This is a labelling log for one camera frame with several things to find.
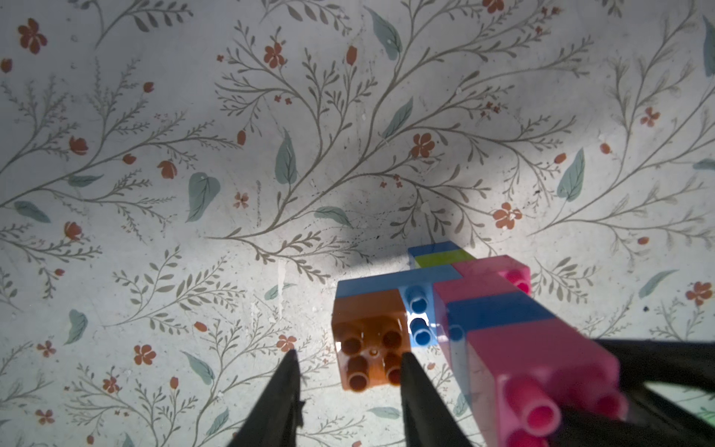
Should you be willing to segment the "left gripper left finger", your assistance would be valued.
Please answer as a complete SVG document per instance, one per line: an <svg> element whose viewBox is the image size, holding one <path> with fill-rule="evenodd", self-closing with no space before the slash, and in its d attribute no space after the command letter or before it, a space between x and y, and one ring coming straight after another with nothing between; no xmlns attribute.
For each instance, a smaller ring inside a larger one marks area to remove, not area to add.
<svg viewBox="0 0 715 447"><path fill-rule="evenodd" d="M297 351L288 351L229 447L295 447L303 426Z"/></svg>

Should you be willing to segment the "orange square lego brick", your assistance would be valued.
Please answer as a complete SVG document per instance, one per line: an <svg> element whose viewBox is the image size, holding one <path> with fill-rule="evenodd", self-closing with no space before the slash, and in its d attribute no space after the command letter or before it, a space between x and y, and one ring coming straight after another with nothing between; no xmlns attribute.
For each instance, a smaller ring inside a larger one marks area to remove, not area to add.
<svg viewBox="0 0 715 447"><path fill-rule="evenodd" d="M399 291L336 299L331 329L344 390L400 385L401 358L411 350L411 337Z"/></svg>

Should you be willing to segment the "light blue long lego brick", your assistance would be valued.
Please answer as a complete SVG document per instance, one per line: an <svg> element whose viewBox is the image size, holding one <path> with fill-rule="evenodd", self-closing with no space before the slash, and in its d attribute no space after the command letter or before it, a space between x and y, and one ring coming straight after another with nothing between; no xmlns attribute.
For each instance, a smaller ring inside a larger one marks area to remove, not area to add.
<svg viewBox="0 0 715 447"><path fill-rule="evenodd" d="M336 299L373 292L398 290L405 305L411 346L424 348L438 343L438 324L435 317L434 285L462 276L452 266L433 266L400 271L385 275L339 281Z"/></svg>

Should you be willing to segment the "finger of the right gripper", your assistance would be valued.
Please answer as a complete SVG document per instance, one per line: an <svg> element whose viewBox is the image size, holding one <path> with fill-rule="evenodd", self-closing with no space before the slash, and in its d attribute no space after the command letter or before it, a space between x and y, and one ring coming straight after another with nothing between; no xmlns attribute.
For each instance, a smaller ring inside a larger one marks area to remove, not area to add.
<svg viewBox="0 0 715 447"><path fill-rule="evenodd" d="M714 343L601 339L597 343L620 363L629 389L646 382L714 392Z"/></svg>
<svg viewBox="0 0 715 447"><path fill-rule="evenodd" d="M625 421L562 408L554 446L712 446L714 428L681 406L641 386L626 393Z"/></svg>

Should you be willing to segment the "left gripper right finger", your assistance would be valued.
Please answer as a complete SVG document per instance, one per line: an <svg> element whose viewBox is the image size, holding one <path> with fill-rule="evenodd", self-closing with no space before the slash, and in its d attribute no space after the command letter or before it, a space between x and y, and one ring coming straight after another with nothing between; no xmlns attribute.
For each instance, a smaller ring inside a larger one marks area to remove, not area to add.
<svg viewBox="0 0 715 447"><path fill-rule="evenodd" d="M400 396L408 447L469 447L437 389L411 352L401 356Z"/></svg>

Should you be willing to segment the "dark blue square lego brick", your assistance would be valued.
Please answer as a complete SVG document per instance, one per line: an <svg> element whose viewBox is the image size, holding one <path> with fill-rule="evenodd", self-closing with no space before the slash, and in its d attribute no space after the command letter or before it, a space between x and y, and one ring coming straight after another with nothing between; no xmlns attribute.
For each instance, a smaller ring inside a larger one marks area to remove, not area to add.
<svg viewBox="0 0 715 447"><path fill-rule="evenodd" d="M510 292L447 305L446 333L451 341L467 333L512 324L551 320L556 316L523 292Z"/></svg>

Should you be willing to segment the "blue and green brick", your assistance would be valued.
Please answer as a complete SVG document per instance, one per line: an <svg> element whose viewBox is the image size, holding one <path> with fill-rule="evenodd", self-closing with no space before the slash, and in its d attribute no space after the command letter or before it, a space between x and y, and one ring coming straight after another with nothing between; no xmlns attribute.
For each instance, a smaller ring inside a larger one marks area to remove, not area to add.
<svg viewBox="0 0 715 447"><path fill-rule="evenodd" d="M408 250L412 269L472 261L475 257L452 241L411 247Z"/></svg>

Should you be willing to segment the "pink square lego brick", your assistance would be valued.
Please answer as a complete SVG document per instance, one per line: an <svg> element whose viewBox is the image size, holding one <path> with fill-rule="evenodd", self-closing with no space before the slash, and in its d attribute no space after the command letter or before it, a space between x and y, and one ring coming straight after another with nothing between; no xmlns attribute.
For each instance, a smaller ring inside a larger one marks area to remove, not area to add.
<svg viewBox="0 0 715 447"><path fill-rule="evenodd" d="M545 446L562 408L627 415L614 355L550 318L472 331L465 338L472 413L489 446Z"/></svg>

